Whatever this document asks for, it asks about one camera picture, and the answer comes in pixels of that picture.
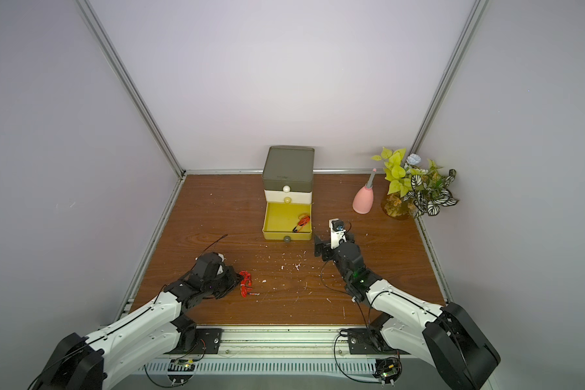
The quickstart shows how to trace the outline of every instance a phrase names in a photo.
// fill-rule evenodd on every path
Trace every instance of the red cable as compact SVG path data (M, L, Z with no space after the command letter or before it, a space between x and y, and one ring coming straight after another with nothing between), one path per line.
M251 274L247 271L240 271L242 276L241 295L243 298L247 296L247 292L251 291Z

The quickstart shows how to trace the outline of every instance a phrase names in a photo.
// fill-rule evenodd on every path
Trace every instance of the gray lid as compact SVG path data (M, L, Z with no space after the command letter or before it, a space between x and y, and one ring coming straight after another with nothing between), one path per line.
M265 190L312 192L314 149L302 146L272 146L262 173Z

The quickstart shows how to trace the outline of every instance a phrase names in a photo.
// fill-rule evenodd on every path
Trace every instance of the open drawer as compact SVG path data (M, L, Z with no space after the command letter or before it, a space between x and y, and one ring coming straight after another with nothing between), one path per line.
M297 233L293 229L304 214L312 214L312 205L300 203L266 203L265 225L262 232L267 240L307 241L312 238L312 218Z

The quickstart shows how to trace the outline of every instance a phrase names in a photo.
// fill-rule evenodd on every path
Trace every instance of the wooden table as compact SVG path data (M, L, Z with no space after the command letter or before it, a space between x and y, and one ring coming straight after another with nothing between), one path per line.
M405 292L444 304L413 220L393 220L379 207L388 181L375 178L370 213L357 214L351 208L367 179L367 175L314 176L314 233L325 240L329 219L351 222L367 267ZM227 233L214 250L224 254L236 272L249 271L251 292L260 295L243 298L237 288L221 300L204 300L188 313L197 324L363 324L351 297L321 285L323 262L314 257L313 241L264 239L265 209L259 175L188 176L132 307L145 304L162 285L186 273L205 247ZM323 278L328 286L343 289L333 264L326 266ZM366 316L368 308L362 308Z

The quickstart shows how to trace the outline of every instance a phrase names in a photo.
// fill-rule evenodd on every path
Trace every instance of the white drawer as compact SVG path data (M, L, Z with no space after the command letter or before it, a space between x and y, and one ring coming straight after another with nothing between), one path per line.
M284 192L265 190L266 201L277 203L299 203L303 205L312 204L312 192Z

